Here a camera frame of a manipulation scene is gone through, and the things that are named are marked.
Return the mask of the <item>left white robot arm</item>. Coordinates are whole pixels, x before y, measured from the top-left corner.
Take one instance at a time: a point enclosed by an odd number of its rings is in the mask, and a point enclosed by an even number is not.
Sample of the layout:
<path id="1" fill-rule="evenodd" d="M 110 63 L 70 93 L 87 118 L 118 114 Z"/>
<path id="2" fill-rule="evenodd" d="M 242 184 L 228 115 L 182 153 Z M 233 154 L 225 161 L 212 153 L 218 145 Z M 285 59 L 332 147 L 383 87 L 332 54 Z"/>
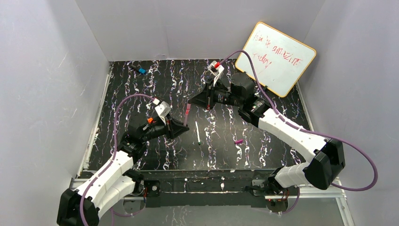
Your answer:
<path id="1" fill-rule="evenodd" d="M 164 136 L 174 139 L 189 127 L 169 114 L 166 120 L 149 118 L 143 125 L 128 126 L 111 157 L 90 179 L 75 189 L 66 189 L 60 198 L 56 223 L 59 226 L 96 226 L 101 217 L 124 196 L 134 192 L 143 175 L 133 170 L 143 156 L 147 142 Z"/>

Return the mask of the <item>white pen green tip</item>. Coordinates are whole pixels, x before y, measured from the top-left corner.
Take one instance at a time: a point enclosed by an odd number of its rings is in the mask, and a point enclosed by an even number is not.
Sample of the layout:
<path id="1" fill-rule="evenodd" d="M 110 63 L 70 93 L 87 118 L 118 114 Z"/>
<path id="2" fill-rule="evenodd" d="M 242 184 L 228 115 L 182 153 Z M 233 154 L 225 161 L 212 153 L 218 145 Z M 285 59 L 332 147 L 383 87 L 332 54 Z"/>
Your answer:
<path id="1" fill-rule="evenodd" d="M 200 131 L 199 131 L 199 125 L 198 125 L 197 121 L 195 121 L 195 131 L 196 131 L 196 134 L 197 134 L 198 145 L 201 145 Z"/>

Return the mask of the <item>pink pen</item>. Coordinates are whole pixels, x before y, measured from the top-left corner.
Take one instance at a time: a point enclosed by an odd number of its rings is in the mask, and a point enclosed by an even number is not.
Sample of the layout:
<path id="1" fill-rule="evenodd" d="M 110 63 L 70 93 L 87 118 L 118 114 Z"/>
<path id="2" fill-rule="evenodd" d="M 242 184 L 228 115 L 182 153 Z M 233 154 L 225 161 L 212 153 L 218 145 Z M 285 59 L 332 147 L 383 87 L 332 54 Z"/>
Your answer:
<path id="1" fill-rule="evenodd" d="M 189 110 L 187 109 L 184 114 L 184 126 L 187 125 Z"/>

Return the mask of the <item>black marker orange tip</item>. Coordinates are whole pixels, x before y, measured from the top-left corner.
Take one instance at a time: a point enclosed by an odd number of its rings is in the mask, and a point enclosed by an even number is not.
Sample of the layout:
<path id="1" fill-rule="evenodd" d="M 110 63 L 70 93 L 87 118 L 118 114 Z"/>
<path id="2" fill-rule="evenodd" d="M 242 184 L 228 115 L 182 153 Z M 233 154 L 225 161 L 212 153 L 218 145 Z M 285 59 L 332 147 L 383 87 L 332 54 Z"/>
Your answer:
<path id="1" fill-rule="evenodd" d="M 145 123 L 145 125 L 144 125 L 144 127 L 143 127 L 143 130 L 146 130 L 152 124 L 153 121 L 154 121 L 153 118 L 148 118 L 146 123 Z"/>

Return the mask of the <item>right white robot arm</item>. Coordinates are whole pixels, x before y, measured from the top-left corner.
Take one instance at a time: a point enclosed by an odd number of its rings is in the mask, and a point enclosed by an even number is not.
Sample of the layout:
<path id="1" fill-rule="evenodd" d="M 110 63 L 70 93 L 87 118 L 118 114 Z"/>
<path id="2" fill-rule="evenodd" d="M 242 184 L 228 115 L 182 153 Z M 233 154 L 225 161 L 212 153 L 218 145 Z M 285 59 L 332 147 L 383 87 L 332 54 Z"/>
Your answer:
<path id="1" fill-rule="evenodd" d="M 255 90 L 255 82 L 244 73 L 235 73 L 229 87 L 209 78 L 203 90 L 188 103 L 206 110 L 216 103 L 235 106 L 244 121 L 273 134 L 300 153 L 304 163 L 278 168 L 268 177 L 267 186 L 272 191 L 302 184 L 326 190 L 345 167 L 342 142 L 302 132 L 296 123 L 280 118 Z"/>

